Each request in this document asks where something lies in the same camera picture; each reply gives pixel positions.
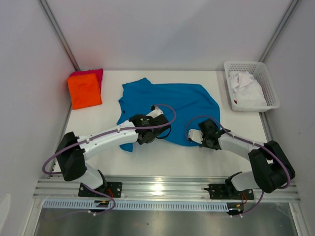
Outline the blue t shirt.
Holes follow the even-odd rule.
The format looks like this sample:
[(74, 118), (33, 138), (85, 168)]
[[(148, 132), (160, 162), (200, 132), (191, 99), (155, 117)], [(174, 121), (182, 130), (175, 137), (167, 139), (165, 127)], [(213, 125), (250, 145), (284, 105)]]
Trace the blue t shirt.
[(220, 121), (220, 107), (207, 90), (199, 84), (152, 84), (147, 78), (123, 84), (123, 95), (119, 99), (121, 116), (117, 121), (120, 124), (136, 114), (146, 115), (153, 105), (161, 106), (166, 118), (174, 118), (172, 109), (176, 112), (176, 119), (171, 124), (172, 131), (165, 138), (166, 141), (187, 147), (197, 146), (197, 143), (186, 139), (185, 126), (189, 129), (198, 129), (198, 124), (206, 116)]

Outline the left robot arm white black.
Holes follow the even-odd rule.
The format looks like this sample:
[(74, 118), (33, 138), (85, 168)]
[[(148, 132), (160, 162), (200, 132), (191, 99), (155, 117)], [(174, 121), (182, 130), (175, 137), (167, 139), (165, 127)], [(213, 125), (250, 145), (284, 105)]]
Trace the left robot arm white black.
[(97, 197), (103, 196), (107, 190), (107, 181), (100, 170), (87, 164), (87, 161), (108, 148), (124, 144), (149, 144), (155, 139), (164, 139), (171, 131), (171, 124), (163, 114), (134, 115), (107, 130), (86, 136), (66, 133), (56, 151), (57, 163), (65, 181), (78, 181), (89, 187)]

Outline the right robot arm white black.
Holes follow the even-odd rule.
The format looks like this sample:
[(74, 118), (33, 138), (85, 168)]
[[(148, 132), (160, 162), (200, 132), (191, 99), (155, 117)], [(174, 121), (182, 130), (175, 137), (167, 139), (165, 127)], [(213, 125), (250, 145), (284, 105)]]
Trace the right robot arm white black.
[(228, 197), (237, 198), (247, 189), (272, 193), (276, 189), (289, 187), (295, 178), (293, 166), (276, 141), (259, 143), (247, 140), (230, 130), (219, 128), (211, 119), (198, 126), (201, 147), (229, 151), (250, 162), (250, 171), (236, 173), (226, 180), (224, 191)]

